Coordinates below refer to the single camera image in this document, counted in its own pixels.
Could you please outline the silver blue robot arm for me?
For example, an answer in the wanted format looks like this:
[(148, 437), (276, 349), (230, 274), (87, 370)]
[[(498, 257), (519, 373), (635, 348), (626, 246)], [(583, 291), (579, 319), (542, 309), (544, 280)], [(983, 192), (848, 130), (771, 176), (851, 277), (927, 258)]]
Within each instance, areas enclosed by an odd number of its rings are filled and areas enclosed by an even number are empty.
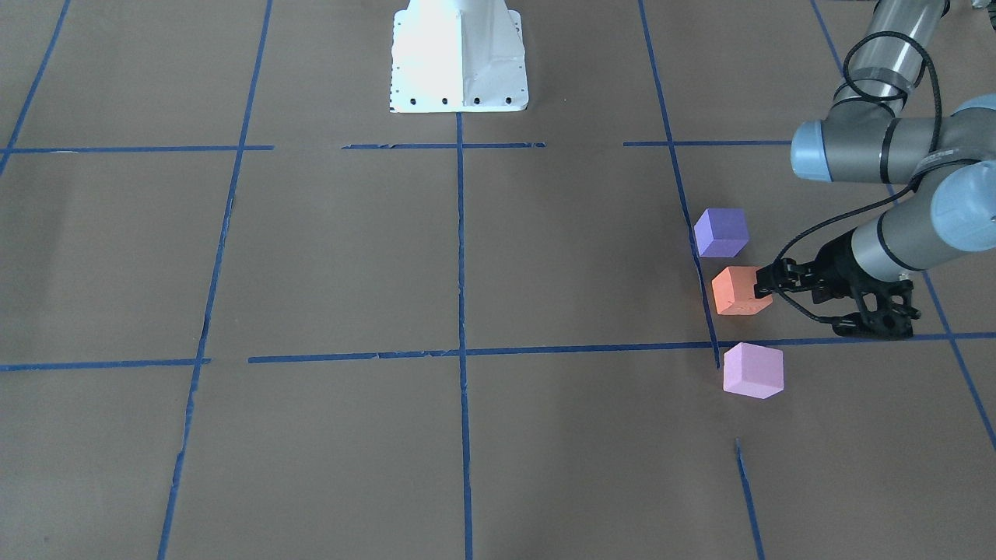
[(810, 292), (814, 303), (875, 295), (910, 314), (910, 274), (994, 248), (994, 97), (946, 116), (926, 47), (946, 1), (879, 1), (842, 64), (843, 84), (821, 121), (792, 141), (804, 180), (897, 188), (883, 213), (803, 265), (783, 254), (758, 270), (758, 297)]

